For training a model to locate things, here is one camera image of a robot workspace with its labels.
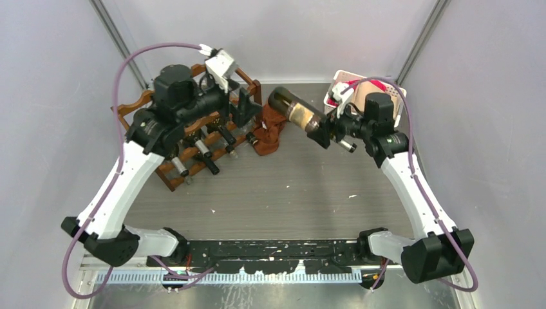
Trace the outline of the dark green wine bottle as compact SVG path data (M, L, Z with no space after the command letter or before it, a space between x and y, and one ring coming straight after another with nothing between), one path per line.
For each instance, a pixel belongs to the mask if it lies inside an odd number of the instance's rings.
M276 87L268 97L268 104L277 112L286 116L287 120L294 125L300 127L306 133L306 126L311 120L325 120L329 126L328 118L330 114L324 114L308 102L299 98L285 87ZM334 142L349 153L353 153L357 149L357 145L348 142L344 138L340 142Z

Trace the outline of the green wine bottle silver neck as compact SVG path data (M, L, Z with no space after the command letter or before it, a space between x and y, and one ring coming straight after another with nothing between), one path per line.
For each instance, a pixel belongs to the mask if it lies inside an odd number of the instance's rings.
M236 138L232 133L227 129L226 126L219 126L218 132L224 138L228 145L234 145L236 143Z

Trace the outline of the dark wine bottle cream label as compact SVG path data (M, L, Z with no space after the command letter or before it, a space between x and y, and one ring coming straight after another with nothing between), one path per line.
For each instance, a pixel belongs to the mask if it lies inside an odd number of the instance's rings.
M211 158L212 152L208 148L208 146L204 143L204 141L201 138L197 138L194 140L194 146L198 148L199 152L202 154L204 158Z

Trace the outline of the clear bottle gold cap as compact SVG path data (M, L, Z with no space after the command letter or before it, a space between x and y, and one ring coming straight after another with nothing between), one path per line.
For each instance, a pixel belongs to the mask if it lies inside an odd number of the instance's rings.
M258 143L258 139L256 137L256 135L253 133L253 132L248 132L246 135L245 135L245 138L247 139L248 143L254 147L257 143Z

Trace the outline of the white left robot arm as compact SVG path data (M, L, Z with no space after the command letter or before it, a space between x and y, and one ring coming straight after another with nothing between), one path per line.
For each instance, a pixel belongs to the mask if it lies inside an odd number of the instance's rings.
M122 143L122 152L98 193L76 217L61 227L95 258L119 267L134 257L181 265L188 256L186 239L170 228L137 229L125 217L149 176L166 160L174 160L179 141L199 131L205 119L224 118L237 127L248 124L261 111L257 81L243 88L228 80L222 88L206 70L202 89L184 65L164 68L154 81L152 106L134 116Z

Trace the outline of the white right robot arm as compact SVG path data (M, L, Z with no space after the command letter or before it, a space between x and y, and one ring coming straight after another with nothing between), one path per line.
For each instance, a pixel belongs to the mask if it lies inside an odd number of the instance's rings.
M327 148L332 142L349 151L346 136L364 142L367 154L393 185L410 220L413 237L398 236L386 228L366 230L359 236L358 258L374 264L385 258L402 266L408 279L423 283L467 270L472 279L469 287L452 284L466 292L478 288L478 278L469 262L475 239L469 229L460 229L440 206L413 151L413 137L396 130L394 103L386 93L370 93L364 109L351 103L340 103L325 114L310 111L302 128L307 137Z

